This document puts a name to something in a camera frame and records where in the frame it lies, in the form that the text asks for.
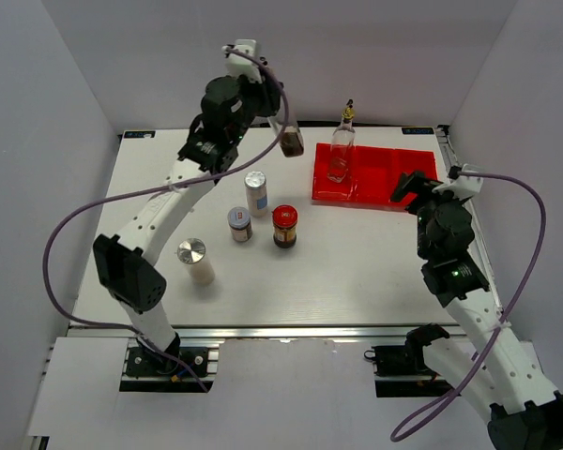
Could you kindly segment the glass bottle with dark sauce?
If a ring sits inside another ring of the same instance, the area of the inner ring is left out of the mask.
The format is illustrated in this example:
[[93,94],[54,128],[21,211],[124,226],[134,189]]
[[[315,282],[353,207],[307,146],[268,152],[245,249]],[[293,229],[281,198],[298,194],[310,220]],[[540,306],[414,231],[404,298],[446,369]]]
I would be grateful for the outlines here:
[[279,89],[272,85],[272,90],[273,98],[279,99],[279,105],[274,106],[275,113],[267,118],[267,122],[271,126],[273,133],[277,135],[284,123],[283,118],[288,113],[287,126],[279,140],[279,146],[286,158],[300,157],[304,154],[304,142],[296,119],[292,97],[286,93],[289,108],[285,109]]

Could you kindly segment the red lid sauce jar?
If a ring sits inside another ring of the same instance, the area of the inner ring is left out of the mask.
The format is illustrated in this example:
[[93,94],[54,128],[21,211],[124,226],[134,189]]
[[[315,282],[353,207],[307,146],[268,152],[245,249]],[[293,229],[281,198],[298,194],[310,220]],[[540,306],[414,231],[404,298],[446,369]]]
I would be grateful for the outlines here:
[[277,206],[272,212],[273,241],[279,248],[292,248],[297,241],[298,212],[289,204]]

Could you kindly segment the blue label spice shaker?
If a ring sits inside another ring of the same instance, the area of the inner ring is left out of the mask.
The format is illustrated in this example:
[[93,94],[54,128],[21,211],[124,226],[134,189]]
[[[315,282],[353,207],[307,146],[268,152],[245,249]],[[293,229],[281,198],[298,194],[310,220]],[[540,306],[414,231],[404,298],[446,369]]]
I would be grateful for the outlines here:
[[261,171],[248,172],[244,177],[247,206],[253,217],[266,214],[268,206],[266,175]]

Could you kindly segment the silver lid white shaker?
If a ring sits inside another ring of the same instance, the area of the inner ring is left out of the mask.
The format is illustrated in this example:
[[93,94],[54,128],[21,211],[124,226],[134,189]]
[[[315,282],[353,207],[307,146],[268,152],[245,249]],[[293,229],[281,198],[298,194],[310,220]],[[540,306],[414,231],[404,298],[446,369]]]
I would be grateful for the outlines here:
[[208,285],[215,280],[215,272],[208,258],[206,245],[201,239],[184,240],[179,244],[176,254],[194,283]]

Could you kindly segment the red plastic organizer bin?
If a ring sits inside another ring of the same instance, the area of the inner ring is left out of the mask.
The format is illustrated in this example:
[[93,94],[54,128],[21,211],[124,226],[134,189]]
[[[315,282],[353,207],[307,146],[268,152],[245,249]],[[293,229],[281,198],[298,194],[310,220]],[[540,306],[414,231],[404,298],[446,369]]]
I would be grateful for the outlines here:
[[437,177],[436,160],[431,151],[357,145],[349,172],[340,183],[327,178],[330,158],[330,145],[318,143],[312,178],[312,199],[318,203],[403,211],[415,195],[409,193],[401,202],[390,200],[400,175],[420,171],[428,178]]

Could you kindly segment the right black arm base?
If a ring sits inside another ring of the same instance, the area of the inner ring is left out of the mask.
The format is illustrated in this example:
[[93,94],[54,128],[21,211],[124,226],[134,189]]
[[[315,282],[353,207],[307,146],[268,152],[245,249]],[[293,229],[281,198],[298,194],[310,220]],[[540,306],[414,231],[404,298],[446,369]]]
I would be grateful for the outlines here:
[[423,375],[435,378],[437,374],[425,365],[423,349],[435,340],[449,337],[442,326],[428,323],[408,332],[402,345],[374,346],[363,355],[375,364],[375,373],[380,377]]

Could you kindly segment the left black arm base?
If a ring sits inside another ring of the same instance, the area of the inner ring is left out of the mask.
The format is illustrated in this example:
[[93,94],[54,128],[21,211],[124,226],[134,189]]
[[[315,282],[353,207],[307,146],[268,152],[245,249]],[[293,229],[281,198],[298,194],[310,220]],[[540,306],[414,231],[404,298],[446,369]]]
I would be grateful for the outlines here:
[[[205,379],[216,373],[218,357],[219,351],[215,348],[181,346],[177,358],[189,366],[198,377]],[[194,379],[182,364],[154,353],[140,344],[128,347],[123,375],[142,381],[171,379],[174,375],[182,380]]]

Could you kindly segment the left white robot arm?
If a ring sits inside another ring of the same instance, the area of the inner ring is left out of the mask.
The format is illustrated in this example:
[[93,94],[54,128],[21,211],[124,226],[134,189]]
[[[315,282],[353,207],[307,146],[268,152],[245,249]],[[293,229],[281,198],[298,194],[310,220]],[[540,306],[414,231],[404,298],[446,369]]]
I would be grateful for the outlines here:
[[152,195],[117,233],[101,234],[93,243],[100,285],[126,311],[147,363],[163,375],[181,367],[180,339],[161,303],[167,281],[156,263],[181,221],[218,184],[217,174],[230,170],[254,119],[278,113],[280,85],[267,70],[259,75],[259,81],[226,75],[207,84],[201,111],[165,178],[166,189]]

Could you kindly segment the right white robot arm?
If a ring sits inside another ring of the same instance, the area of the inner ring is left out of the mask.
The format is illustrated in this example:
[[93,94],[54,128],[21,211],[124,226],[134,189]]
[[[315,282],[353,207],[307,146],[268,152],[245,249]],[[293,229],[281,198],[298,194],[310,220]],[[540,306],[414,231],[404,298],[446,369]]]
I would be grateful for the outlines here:
[[408,334],[406,365],[418,374],[431,370],[451,388],[407,416],[390,438],[405,440],[463,398],[486,425],[494,448],[563,449],[563,394],[530,358],[508,321],[527,281],[520,281],[506,306],[498,306],[468,251],[475,232],[465,205],[488,177],[470,165],[452,167],[445,183],[422,172],[404,173],[390,196],[394,203],[412,199],[405,210],[417,219],[423,280],[475,349],[472,355],[463,352],[437,324]]

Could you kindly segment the small white lid jar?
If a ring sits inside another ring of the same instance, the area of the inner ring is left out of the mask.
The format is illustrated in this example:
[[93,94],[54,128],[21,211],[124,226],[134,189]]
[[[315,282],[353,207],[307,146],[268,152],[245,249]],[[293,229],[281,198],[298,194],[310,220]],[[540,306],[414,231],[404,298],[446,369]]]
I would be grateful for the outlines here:
[[244,207],[232,208],[227,216],[233,239],[238,243],[247,242],[252,237],[251,215]]

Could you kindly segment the empty glass oil bottle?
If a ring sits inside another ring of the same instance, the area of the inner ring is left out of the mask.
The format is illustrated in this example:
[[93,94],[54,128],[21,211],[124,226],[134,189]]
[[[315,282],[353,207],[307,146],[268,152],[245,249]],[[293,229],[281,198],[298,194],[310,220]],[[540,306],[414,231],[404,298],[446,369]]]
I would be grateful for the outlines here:
[[341,183],[348,173],[349,158],[356,136],[353,128],[354,118],[354,100],[349,98],[342,110],[341,122],[333,132],[330,143],[327,178],[335,183]]

